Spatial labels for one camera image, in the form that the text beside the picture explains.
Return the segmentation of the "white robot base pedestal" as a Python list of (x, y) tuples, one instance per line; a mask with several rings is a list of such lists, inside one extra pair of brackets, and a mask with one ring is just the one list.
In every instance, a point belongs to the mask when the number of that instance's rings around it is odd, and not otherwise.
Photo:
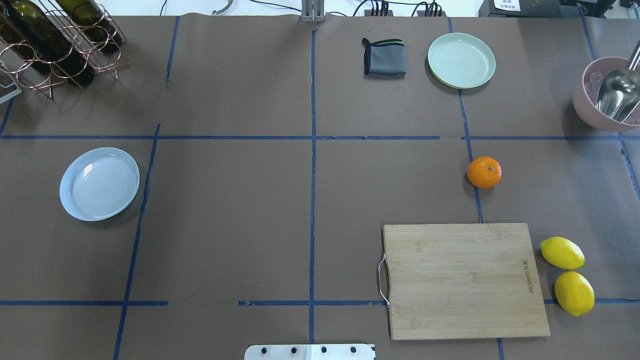
[(247, 347), (245, 360), (375, 360), (373, 344), (254, 344)]

